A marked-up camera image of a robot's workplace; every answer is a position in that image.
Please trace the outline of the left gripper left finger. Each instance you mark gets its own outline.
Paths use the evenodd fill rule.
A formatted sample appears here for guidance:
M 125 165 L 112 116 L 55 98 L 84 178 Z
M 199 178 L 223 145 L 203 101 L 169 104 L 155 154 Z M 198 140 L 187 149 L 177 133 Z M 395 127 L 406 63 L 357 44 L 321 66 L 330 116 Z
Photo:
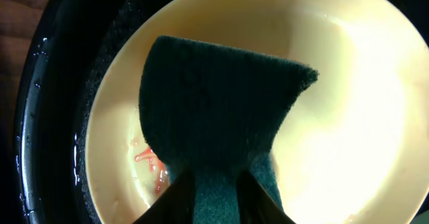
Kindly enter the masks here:
M 193 224 L 195 194 L 194 174 L 183 172 L 133 224 Z

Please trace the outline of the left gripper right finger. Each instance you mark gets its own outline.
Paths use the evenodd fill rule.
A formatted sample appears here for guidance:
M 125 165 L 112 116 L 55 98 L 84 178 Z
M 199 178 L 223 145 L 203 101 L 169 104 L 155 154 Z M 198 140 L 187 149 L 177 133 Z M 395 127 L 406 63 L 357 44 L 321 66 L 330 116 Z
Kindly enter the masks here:
M 295 224 L 247 170 L 236 181 L 241 224 Z

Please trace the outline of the green yellow sponge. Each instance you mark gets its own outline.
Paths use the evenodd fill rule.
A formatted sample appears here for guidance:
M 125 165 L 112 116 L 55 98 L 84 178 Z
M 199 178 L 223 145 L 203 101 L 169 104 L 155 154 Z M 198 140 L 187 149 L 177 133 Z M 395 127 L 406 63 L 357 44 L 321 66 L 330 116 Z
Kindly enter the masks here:
M 139 88 L 143 136 L 170 185 L 195 177 L 193 223 L 241 223 L 236 181 L 249 171 L 282 209 L 270 152 L 318 72 L 299 62 L 172 36 L 152 45 Z

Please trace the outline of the yellow plate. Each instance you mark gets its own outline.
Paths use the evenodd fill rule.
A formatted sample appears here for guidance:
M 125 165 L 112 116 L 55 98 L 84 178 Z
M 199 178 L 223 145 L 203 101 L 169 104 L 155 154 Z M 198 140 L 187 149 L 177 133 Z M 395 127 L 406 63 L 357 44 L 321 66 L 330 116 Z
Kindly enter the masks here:
M 428 47 L 386 0 L 173 0 L 126 39 L 89 115 L 85 165 L 100 223 L 131 223 L 166 188 L 138 117 L 143 65 L 170 35 L 317 69 L 271 151 L 297 223 L 409 223 L 428 193 Z

